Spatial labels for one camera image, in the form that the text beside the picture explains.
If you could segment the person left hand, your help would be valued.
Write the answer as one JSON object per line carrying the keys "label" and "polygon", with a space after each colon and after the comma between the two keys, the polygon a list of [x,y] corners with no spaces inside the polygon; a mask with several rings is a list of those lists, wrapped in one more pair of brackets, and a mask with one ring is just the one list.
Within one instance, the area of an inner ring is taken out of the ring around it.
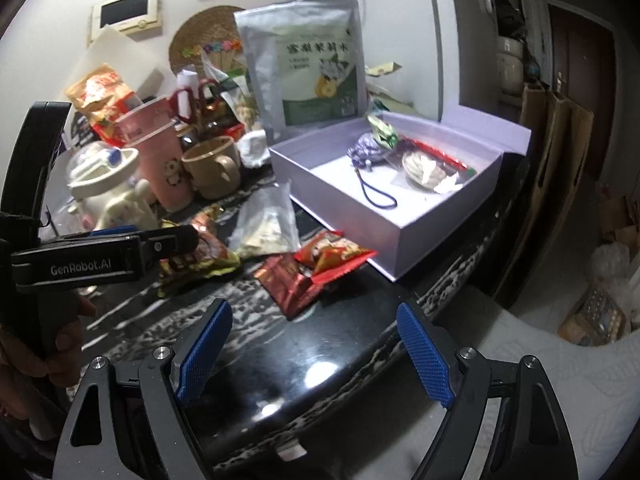
{"label": "person left hand", "polygon": [[24,375],[48,376],[60,387],[76,385],[82,346],[79,318],[93,318],[96,307],[76,292],[49,292],[42,298],[19,296],[15,311],[18,319],[1,327],[2,359]]}

